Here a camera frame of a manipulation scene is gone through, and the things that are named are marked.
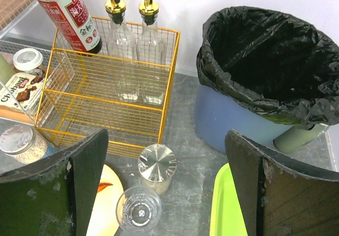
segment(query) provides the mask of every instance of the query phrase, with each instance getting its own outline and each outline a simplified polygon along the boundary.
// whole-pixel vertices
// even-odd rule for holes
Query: white lid
[[[41,65],[43,55],[33,48],[21,49],[14,54],[13,63],[20,71],[30,71]]]

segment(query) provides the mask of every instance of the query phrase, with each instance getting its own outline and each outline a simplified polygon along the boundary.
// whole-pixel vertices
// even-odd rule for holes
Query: food package
[[[6,87],[17,99],[15,101],[6,89],[0,91],[0,105],[21,111],[17,102],[30,115],[37,113],[38,104],[43,86],[43,77],[28,73],[16,73],[6,83]]]

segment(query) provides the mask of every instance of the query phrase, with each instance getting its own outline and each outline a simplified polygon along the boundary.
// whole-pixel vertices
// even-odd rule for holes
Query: green cylinder
[[[301,129],[293,126],[273,140],[274,146],[282,153],[291,153],[300,147],[313,141],[322,133],[326,132],[329,126],[316,124],[310,129]]]

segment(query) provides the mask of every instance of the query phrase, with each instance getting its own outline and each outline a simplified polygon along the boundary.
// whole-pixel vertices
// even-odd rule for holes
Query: clear glass oil dispenser
[[[153,0],[144,0],[139,5],[139,12],[142,18],[142,33],[137,42],[138,60],[165,65],[166,43],[158,31],[156,21],[159,6]],[[162,105],[168,71],[165,67],[149,64],[140,64],[139,67],[141,94],[144,102],[154,106]]]
[[[107,0],[106,11],[111,19],[111,31],[107,41],[109,56],[137,60],[134,34],[124,20],[126,4],[123,0]],[[139,96],[137,64],[125,61],[115,64],[115,84],[120,101],[136,102]]]

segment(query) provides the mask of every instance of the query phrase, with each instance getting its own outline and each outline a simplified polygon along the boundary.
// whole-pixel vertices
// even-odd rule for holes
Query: gray countertop
[[[176,154],[177,172],[168,191],[161,197],[161,220],[148,235],[209,235],[214,180],[219,169],[227,163],[227,157],[210,148],[194,133],[198,85],[196,77],[175,74],[163,144]],[[0,132],[12,124],[0,120]],[[323,135],[291,156],[331,169]],[[124,189],[141,184],[136,159],[108,154],[106,163],[118,174]],[[0,152],[0,173],[19,166],[11,157]],[[119,229],[116,235],[127,234]]]

